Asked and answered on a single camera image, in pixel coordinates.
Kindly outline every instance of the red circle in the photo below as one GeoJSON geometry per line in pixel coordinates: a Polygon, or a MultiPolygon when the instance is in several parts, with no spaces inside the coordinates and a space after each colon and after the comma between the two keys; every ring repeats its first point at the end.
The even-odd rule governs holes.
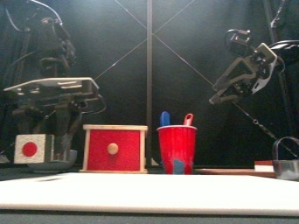
{"type": "Polygon", "coordinates": [[[29,142],[22,146],[22,154],[29,158],[34,155],[37,151],[37,146],[34,143],[29,142]]]}

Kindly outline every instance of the black curtain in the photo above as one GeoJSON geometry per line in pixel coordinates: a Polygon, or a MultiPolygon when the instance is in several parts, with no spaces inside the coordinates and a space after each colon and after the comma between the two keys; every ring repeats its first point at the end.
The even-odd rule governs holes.
{"type": "MultiPolygon", "coordinates": [[[[169,112],[172,124],[181,124],[184,115],[193,113],[192,125],[197,128],[196,165],[249,167],[255,160],[271,159],[273,139],[259,125],[253,124],[253,119],[276,137],[289,135],[285,114],[292,113],[297,120],[295,96],[299,82],[295,73],[287,75],[292,111],[285,110],[276,75],[257,93],[241,100],[237,107],[233,104],[209,104],[209,98],[215,94],[211,86],[236,58],[224,46],[227,30],[251,30],[252,46],[259,46],[260,43],[271,44],[265,1],[153,0],[152,21],[147,21],[145,0],[41,2],[57,11],[76,47],[77,64],[70,68],[70,76],[92,77],[106,100],[106,111],[100,115],[86,115],[82,124],[147,125],[145,28],[147,24],[152,23],[153,85],[149,125],[153,160],[160,162],[156,128],[163,111],[169,112]]],[[[279,4],[280,1],[271,1],[273,14],[279,4]]],[[[16,79],[14,71],[10,75],[5,73],[9,64],[20,56],[25,35],[9,25],[5,5],[0,5],[0,75],[1,88],[5,88],[17,81],[38,77],[38,68],[34,60],[28,57],[21,77],[18,75],[16,79]]],[[[24,22],[26,18],[33,21],[34,9],[30,7],[25,1],[22,4],[20,1],[6,2],[12,19],[21,28],[28,25],[24,22]]],[[[297,2],[289,0],[284,10],[287,13],[281,14],[280,20],[283,24],[276,28],[279,40],[297,39],[297,2]]],[[[40,13],[52,16],[46,10],[40,13]]],[[[29,50],[37,42],[37,37],[32,35],[29,50]]],[[[292,71],[296,69],[297,65],[292,65],[292,71]]],[[[14,129],[10,129],[10,110],[6,106],[1,107],[2,147],[13,141],[6,136],[17,134],[14,129]]],[[[73,138],[73,148],[80,152],[78,161],[82,157],[84,135],[80,129],[73,138]]]]}

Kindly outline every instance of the red solo cup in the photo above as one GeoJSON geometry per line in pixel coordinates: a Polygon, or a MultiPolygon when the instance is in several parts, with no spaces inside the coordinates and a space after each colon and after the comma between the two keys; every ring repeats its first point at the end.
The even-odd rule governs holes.
{"type": "Polygon", "coordinates": [[[157,129],[165,174],[192,174],[196,131],[195,127],[187,125],[169,125],[157,129]]]}

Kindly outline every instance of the black wire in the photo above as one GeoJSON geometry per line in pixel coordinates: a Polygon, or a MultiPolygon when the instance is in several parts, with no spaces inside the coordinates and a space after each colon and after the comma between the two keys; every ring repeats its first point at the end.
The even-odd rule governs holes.
{"type": "Polygon", "coordinates": [[[279,46],[281,44],[299,45],[299,40],[283,40],[283,41],[275,42],[269,47],[279,46]]]}
{"type": "Polygon", "coordinates": [[[281,59],[281,57],[279,57],[279,56],[276,57],[276,59],[280,61],[280,64],[283,64],[283,69],[281,69],[281,71],[277,72],[277,74],[281,74],[284,72],[284,70],[285,70],[285,62],[281,59]]]}
{"type": "Polygon", "coordinates": [[[280,2],[279,8],[277,8],[277,11],[276,11],[276,14],[275,14],[275,18],[273,18],[273,20],[272,20],[272,22],[271,22],[271,28],[276,28],[276,21],[277,21],[279,18],[280,18],[279,16],[280,16],[280,13],[281,13],[281,11],[283,11],[285,2],[287,2],[287,0],[281,0],[281,2],[280,2]]]}
{"type": "Polygon", "coordinates": [[[54,9],[49,5],[46,5],[44,3],[40,3],[38,1],[34,1],[34,0],[28,0],[28,1],[41,5],[45,9],[48,9],[54,14],[54,16],[58,19],[58,22],[61,24],[61,17],[60,17],[58,13],[54,11],[54,9]]]}
{"type": "Polygon", "coordinates": [[[28,27],[24,28],[24,30],[21,30],[21,29],[17,28],[17,26],[14,25],[14,21],[12,20],[10,13],[9,13],[8,9],[4,8],[4,11],[5,11],[5,15],[6,15],[9,24],[12,25],[13,29],[14,29],[17,32],[29,32],[30,29],[29,29],[28,27]]]}
{"type": "Polygon", "coordinates": [[[101,97],[100,94],[97,95],[97,98],[101,100],[101,102],[102,102],[102,104],[104,104],[102,109],[98,109],[98,110],[94,110],[94,111],[89,111],[89,112],[82,112],[82,113],[81,113],[82,115],[94,115],[94,114],[98,114],[98,113],[101,113],[101,112],[105,111],[105,109],[106,109],[105,99],[101,97]]]}
{"type": "Polygon", "coordinates": [[[9,74],[13,66],[21,61],[24,60],[25,58],[28,58],[29,56],[32,56],[33,54],[36,54],[38,51],[34,51],[34,52],[28,52],[21,58],[18,58],[6,68],[5,72],[4,72],[4,77],[9,74]]]}

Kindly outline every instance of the wooden box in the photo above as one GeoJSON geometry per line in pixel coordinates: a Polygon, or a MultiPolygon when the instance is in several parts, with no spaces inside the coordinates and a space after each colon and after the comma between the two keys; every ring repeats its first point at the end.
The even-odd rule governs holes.
{"type": "Polygon", "coordinates": [[[147,126],[84,125],[81,172],[145,173],[147,126]]]}

